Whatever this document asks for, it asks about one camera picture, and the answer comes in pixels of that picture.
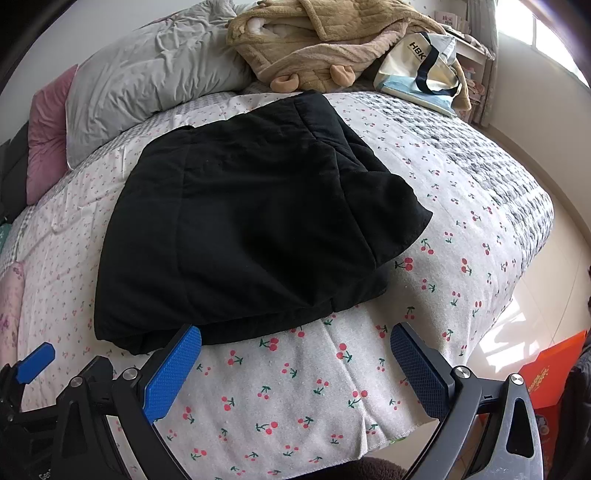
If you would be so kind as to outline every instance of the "blue gripper pad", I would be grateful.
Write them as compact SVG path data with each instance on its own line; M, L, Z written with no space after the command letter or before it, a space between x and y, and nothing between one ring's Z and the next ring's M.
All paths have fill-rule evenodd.
M144 414L149 423L164 418L201 351L201 332L191 327L145 388Z
M42 343L18 363L17 382L21 385L31 383L47 365L53 362L55 357L56 351L53 345L47 342Z
M392 328L390 348L427 415L443 421L449 412L446 385L400 325Z

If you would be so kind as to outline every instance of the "window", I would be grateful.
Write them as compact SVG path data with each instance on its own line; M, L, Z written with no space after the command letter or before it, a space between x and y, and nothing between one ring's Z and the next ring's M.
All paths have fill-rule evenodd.
M499 0L496 6L496 29L528 45L534 44L533 18L519 0Z
M499 32L531 45L539 52L560 63L587 87L589 84L562 41L533 16L519 0L498 0L496 27Z

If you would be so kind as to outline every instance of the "plush animal ear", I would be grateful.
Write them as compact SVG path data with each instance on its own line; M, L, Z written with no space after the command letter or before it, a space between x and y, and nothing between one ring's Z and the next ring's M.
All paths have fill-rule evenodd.
M333 81L341 87L350 87L355 81L353 67L343 65L331 65L330 76Z
M277 77L271 82L271 90L275 93L295 92L300 84L300 77L297 73Z

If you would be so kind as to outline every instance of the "bed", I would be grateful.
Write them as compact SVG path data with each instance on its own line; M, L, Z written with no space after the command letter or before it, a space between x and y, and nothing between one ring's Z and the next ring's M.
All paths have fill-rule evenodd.
M109 357L116 375L148 358L94 336L110 214L151 140L284 96L259 83L241 93L207 95L127 130L15 221L0 268L15 260L24 266L18 357L43 341L56 349L56 360L25 390L24 410L53 404L95 355ZM194 478L292 478L406 437L429 418L389 351L392 326L410 322L452 365L465 364L550 233L548 194L467 124L363 85L326 96L433 218L390 263L381 297L287 332L203 348L170 412L156 422ZM130 472L143 478L116 419L111 426Z

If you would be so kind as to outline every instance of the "floor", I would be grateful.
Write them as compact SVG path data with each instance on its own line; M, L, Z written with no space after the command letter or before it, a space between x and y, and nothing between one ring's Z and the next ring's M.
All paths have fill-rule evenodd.
M591 328L591 248L556 198L554 228L513 295L513 302L485 335L467 365L481 378L504 380L538 353ZM409 468L437 426L423 425L408 438L372 454ZM482 433L478 419L448 480L459 480Z

